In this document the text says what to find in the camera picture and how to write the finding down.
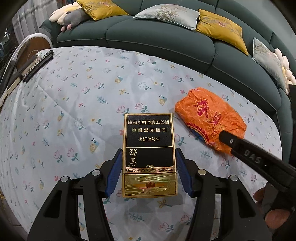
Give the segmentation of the person's hand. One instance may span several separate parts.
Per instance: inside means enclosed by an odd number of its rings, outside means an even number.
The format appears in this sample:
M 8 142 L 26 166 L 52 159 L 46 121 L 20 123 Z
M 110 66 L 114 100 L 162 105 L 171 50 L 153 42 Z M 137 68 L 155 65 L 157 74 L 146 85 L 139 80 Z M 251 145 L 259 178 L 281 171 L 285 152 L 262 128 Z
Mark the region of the person's hand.
M 262 200 L 264 198 L 264 193 L 265 193 L 265 188 L 260 188 L 253 195 L 253 198 L 256 201 L 256 204 L 259 207 L 261 212 L 263 212 L 261 205 L 262 205 Z M 266 214 L 265 222 L 269 228 L 276 230 L 280 228 L 285 222 L 287 222 L 289 217 L 290 217 L 290 212 L 288 210 L 274 209 Z

